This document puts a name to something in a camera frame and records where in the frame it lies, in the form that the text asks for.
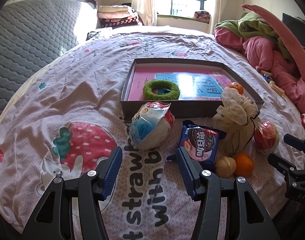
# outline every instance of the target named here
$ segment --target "pink comforter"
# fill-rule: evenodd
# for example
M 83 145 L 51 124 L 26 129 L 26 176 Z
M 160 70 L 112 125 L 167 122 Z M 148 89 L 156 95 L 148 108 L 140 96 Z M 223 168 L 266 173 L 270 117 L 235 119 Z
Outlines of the pink comforter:
M 257 71 L 271 72 L 276 85 L 285 91 L 301 113 L 305 113 L 305 82 L 297 65 L 285 60 L 272 41 L 260 36 L 244 41 L 223 28 L 215 30 L 215 38 L 220 45 L 245 55 Z

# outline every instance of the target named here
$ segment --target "green wreath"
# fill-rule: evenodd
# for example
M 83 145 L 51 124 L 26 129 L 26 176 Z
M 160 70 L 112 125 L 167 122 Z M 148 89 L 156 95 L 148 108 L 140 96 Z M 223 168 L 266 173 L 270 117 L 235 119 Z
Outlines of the green wreath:
M 162 88 L 168 89 L 170 92 L 164 95 L 153 93 L 154 89 Z M 152 80 L 144 85 L 143 94 L 145 100 L 178 100 L 180 90 L 174 82 L 167 80 Z

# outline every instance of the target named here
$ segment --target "black screen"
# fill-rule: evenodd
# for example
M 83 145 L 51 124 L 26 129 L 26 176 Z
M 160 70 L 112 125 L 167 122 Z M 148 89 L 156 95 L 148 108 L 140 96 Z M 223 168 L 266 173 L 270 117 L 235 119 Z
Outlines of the black screen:
M 291 32 L 299 40 L 300 44 L 305 48 L 305 23 L 300 19 L 283 13 L 282 22 L 291 30 Z

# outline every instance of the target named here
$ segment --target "orange fruit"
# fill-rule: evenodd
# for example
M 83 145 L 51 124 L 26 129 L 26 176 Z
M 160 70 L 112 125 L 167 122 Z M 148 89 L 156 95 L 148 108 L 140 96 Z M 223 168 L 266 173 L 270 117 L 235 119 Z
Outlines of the orange fruit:
M 235 157 L 235 162 L 236 162 L 236 170 L 235 170 L 236 176 L 248 177 L 254 171 L 254 161 L 249 155 L 245 153 L 237 154 Z
M 237 82 L 232 82 L 228 87 L 237 89 L 240 95 L 244 93 L 244 88 Z

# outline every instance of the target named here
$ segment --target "curtain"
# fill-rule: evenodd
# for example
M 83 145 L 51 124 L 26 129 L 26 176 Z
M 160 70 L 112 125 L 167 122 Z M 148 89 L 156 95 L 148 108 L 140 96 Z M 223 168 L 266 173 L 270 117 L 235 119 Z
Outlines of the curtain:
M 209 13 L 211 15 L 208 27 L 208 33 L 214 34 L 214 27 L 217 23 L 221 22 L 221 16 L 226 6 L 227 0 L 209 0 Z
M 157 25 L 155 0 L 132 0 L 131 6 L 137 11 L 144 25 Z

